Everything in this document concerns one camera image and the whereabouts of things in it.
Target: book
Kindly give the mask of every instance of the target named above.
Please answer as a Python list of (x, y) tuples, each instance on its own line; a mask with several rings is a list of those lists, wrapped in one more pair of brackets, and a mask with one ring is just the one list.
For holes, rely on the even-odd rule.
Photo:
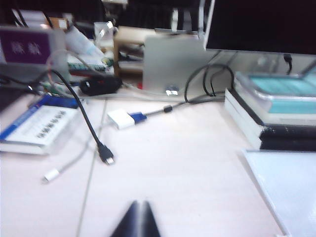
[(248, 126), (251, 127), (256, 136), (261, 139), (268, 137), (316, 139), (316, 126), (264, 123), (235, 90), (226, 90), (225, 97), (247, 121)]
[(265, 108), (266, 101), (255, 98), (241, 84), (236, 83), (239, 96), (249, 105), (253, 112), (267, 124), (316, 125), (316, 106), (314, 102), (273, 101), (271, 108)]
[(50, 154), (64, 143), (74, 128), (78, 105), (73, 98), (45, 95), (1, 131), (0, 150), (27, 154)]
[(249, 107), (248, 113), (235, 96), (235, 91), (226, 90), (225, 108), (255, 149), (316, 151), (315, 127), (292, 126), (289, 129), (284, 125), (263, 125), (260, 118)]

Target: white desk surface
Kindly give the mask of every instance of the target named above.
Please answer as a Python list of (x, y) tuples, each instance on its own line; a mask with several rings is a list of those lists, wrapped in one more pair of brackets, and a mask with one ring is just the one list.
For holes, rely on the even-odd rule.
[[(95, 126), (104, 104), (90, 104)], [(108, 101), (107, 111), (149, 112), (166, 104)], [(250, 145), (223, 103), (183, 106), (125, 130), (105, 127), (100, 139), (116, 164), (95, 156), (91, 167), (90, 150), (61, 177), (41, 184), (49, 169), (80, 152), (88, 134), (82, 119), (57, 155), (1, 154), (1, 236), (70, 237), (80, 226), (80, 237), (107, 237), (134, 200), (150, 202), (162, 237), (281, 235), (240, 161)]]

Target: stack of books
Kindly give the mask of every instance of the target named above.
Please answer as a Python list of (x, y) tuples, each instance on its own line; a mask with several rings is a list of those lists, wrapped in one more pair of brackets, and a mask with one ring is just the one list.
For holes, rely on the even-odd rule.
[(298, 101), (290, 105), (283, 100), (282, 105), (272, 102), (267, 110), (260, 96), (256, 100), (247, 94), (249, 88), (240, 84), (235, 88), (226, 90), (225, 108), (255, 149), (316, 151), (314, 102), (304, 101), (298, 106)]

